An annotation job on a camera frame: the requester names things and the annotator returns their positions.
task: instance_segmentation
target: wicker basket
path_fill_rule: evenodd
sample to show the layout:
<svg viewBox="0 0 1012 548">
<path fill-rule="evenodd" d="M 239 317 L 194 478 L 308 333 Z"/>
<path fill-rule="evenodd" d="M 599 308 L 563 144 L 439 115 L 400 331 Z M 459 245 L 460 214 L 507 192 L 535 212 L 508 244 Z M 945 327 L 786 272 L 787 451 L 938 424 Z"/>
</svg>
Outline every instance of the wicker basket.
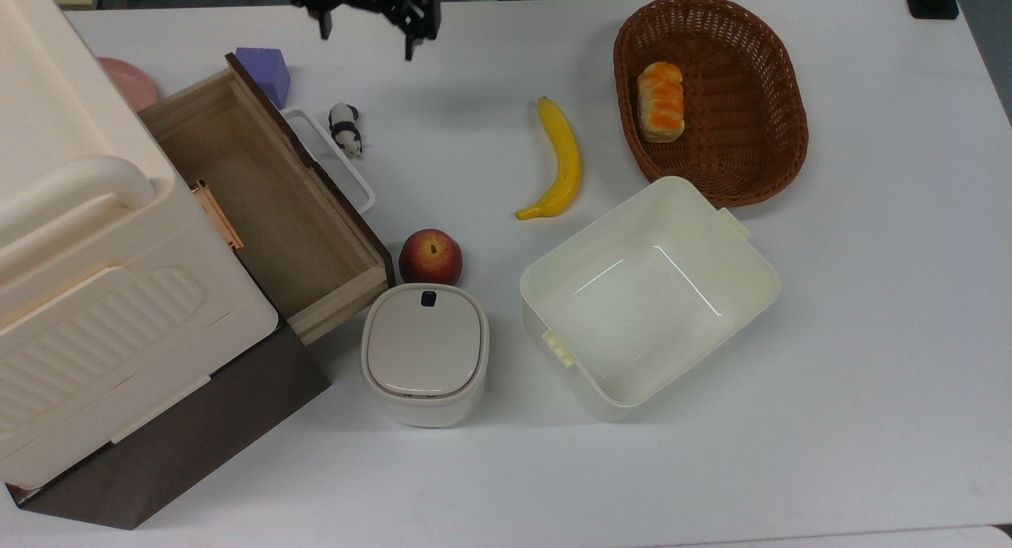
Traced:
<svg viewBox="0 0 1012 548">
<path fill-rule="evenodd" d="M 647 144 L 637 78 L 654 62 L 682 69 L 685 131 Z M 802 169 L 808 122 L 790 58 L 762 20 L 727 0 L 658 0 L 618 31 L 615 85 L 622 129 L 648 180 L 680 176 L 712 205 L 751 205 Z"/>
</svg>

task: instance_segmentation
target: purple cube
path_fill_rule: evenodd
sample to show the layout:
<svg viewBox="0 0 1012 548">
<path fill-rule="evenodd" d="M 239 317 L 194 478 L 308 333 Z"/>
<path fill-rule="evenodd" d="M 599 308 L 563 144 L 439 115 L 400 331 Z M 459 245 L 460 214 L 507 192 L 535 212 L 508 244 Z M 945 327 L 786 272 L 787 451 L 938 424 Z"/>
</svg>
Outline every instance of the purple cube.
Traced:
<svg viewBox="0 0 1012 548">
<path fill-rule="evenodd" d="M 281 51 L 274 48 L 237 48 L 236 58 L 278 109 L 284 108 L 291 77 Z"/>
</svg>

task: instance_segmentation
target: bread roll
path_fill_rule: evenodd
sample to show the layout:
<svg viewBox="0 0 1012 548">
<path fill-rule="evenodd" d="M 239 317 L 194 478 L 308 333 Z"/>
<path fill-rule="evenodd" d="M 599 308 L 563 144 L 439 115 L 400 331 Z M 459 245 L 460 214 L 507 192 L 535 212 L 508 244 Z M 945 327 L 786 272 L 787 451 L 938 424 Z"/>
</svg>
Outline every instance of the bread roll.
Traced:
<svg viewBox="0 0 1012 548">
<path fill-rule="evenodd" d="M 685 130 L 685 96 L 678 66 L 655 62 L 643 71 L 640 86 L 640 129 L 651 144 L 672 144 Z"/>
</svg>

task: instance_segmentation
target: yellow banana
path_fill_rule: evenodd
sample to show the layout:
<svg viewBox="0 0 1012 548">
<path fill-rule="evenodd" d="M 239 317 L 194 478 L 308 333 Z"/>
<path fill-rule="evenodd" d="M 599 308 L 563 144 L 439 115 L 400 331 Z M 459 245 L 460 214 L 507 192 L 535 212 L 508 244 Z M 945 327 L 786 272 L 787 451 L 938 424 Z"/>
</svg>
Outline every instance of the yellow banana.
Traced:
<svg viewBox="0 0 1012 548">
<path fill-rule="evenodd" d="M 580 181 L 583 179 L 583 169 L 580 164 L 580 149 L 576 146 L 576 138 L 570 128 L 566 115 L 556 102 L 547 97 L 537 98 L 537 116 L 541 125 L 552 141 L 559 162 L 559 172 L 556 181 L 541 196 L 539 201 L 518 209 L 516 219 L 531 219 L 531 217 L 559 216 L 573 203 L 580 191 Z"/>
</svg>

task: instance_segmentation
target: toy panda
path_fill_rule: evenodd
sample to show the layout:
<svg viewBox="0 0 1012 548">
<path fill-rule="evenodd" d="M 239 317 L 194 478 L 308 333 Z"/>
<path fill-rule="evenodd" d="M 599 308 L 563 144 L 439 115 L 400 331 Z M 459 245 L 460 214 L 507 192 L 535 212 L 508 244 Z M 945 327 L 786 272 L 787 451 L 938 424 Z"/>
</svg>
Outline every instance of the toy panda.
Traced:
<svg viewBox="0 0 1012 548">
<path fill-rule="evenodd" d="M 344 151 L 344 155 L 350 158 L 360 157 L 362 136 L 355 123 L 358 120 L 358 109 L 347 103 L 339 103 L 330 109 L 327 120 L 330 122 L 330 136 Z"/>
</svg>

